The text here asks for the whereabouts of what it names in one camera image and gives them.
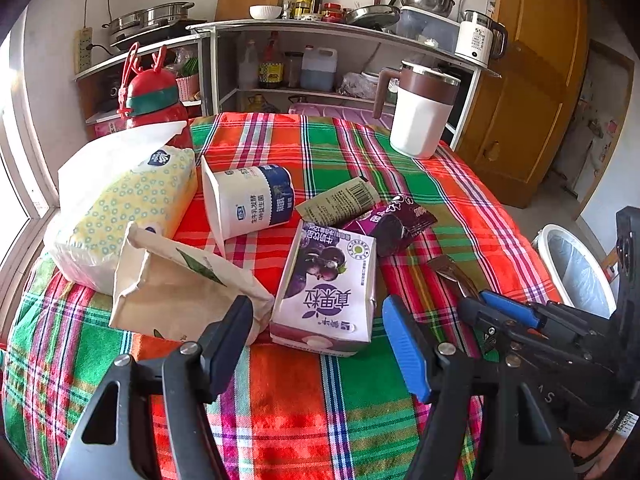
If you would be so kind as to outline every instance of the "kettle handle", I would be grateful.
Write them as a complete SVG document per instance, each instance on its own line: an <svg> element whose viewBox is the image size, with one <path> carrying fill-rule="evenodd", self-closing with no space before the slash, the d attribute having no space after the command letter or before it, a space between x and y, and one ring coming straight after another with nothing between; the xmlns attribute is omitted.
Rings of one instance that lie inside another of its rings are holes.
<svg viewBox="0 0 640 480"><path fill-rule="evenodd" d="M490 57L491 59L500 59L507 51L507 38L509 37L509 35L507 33L506 27L498 22L493 22L491 24L491 30L492 32L499 32L500 36L502 37L502 41L500 42L500 49L497 52L494 48L492 48Z"/></svg>
<svg viewBox="0 0 640 480"><path fill-rule="evenodd" d="M373 118L379 119L382 115L382 107L385 104L386 89L389 86L391 78L397 77L400 79L400 72L393 70L392 68L383 68L378 76L378 88L376 88L376 100L373 103Z"/></svg>

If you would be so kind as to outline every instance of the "screw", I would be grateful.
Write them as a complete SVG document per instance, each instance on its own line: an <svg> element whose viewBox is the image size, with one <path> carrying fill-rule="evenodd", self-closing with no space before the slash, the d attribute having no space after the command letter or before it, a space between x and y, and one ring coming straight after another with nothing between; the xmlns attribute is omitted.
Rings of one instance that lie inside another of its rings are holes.
<svg viewBox="0 0 640 480"><path fill-rule="evenodd" d="M440 343L438 345L438 352L441 355L453 355L456 353L456 347L451 343Z"/></svg>
<svg viewBox="0 0 640 480"><path fill-rule="evenodd" d="M180 353L182 355L192 355L198 351L198 343L193 341L187 341L180 347Z"/></svg>
<svg viewBox="0 0 640 480"><path fill-rule="evenodd" d="M113 364L116 366L126 366L131 362L131 356L129 354L120 354L113 360Z"/></svg>
<svg viewBox="0 0 640 480"><path fill-rule="evenodd" d="M522 363L520 358L517 355L513 355L513 354L507 355L507 357L504 358L504 362L507 363L507 366L509 368L517 368Z"/></svg>

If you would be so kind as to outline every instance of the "floor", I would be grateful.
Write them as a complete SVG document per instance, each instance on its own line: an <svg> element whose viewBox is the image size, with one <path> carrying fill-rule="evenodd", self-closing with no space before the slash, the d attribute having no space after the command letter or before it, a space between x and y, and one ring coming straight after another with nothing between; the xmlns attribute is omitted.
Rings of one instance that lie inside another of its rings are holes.
<svg viewBox="0 0 640 480"><path fill-rule="evenodd" d="M533 240L545 225L556 224L574 234L591 251L591 254L600 260L599 255L602 249L594 250L589 239L572 218L578 201L561 186L562 181L559 177L549 173L540 184L529 207L519 209L506 205L504 208L528 240Z"/></svg>

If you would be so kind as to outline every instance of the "yellow tissue package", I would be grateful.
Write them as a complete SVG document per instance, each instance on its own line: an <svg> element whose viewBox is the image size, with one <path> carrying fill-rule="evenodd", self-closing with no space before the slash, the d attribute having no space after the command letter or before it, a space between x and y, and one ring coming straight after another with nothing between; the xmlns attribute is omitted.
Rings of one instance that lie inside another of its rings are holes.
<svg viewBox="0 0 640 480"><path fill-rule="evenodd" d="M66 279L111 295L127 224L172 238L197 187L193 150L163 146L103 189L77 223L55 225L47 249Z"/></svg>

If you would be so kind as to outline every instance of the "plaid tablecloth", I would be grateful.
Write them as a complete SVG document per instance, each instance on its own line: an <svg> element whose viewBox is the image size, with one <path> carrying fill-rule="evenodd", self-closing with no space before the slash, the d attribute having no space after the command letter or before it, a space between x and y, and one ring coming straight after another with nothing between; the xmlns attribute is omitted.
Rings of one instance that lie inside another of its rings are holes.
<svg viewBox="0 0 640 480"><path fill-rule="evenodd" d="M411 160L391 148L388 133L292 115L222 114L201 120L193 132L214 171L285 166L296 203L357 175L369 179L384 200L412 195L438 223L403 254L379 259L377 297L399 294L439 339L469 355L479 355L476 338L457 322L453 298L426 265L430 258L449 254L479 289L517 300L559 299L510 216L444 144L429 160ZM285 226L228 240L226 253L275 294L297 223L294 215ZM213 250L202 188L175 238ZM46 254L41 257L15 319L2 391L8 439L40 478L55 476L82 409L117 354L143 359L176 346L108 328L110 311L109 296L67 282ZM156 401L162 472L176 478ZM376 319L372 343L350 358L284 348L263 333L244 350L234 380L207 412L232 479L378 480L402 478L428 406L407 392ZM457 478L472 475L480 425L475 399Z"/></svg>

